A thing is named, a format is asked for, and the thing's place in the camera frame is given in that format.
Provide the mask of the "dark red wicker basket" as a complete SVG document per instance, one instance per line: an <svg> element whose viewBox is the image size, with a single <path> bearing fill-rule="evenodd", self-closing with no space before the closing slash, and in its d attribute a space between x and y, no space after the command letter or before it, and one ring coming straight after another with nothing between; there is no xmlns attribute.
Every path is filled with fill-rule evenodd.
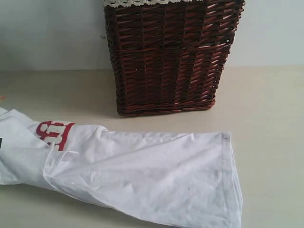
<svg viewBox="0 0 304 228"><path fill-rule="evenodd" d="M210 109L244 5L193 0L104 7L118 113Z"/></svg>

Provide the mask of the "white t-shirt red lettering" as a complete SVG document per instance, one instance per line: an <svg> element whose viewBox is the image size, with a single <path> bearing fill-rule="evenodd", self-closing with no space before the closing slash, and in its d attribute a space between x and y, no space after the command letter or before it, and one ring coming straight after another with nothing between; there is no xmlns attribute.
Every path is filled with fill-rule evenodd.
<svg viewBox="0 0 304 228"><path fill-rule="evenodd" d="M231 135L134 133L0 111L0 182L183 228L239 228Z"/></svg>

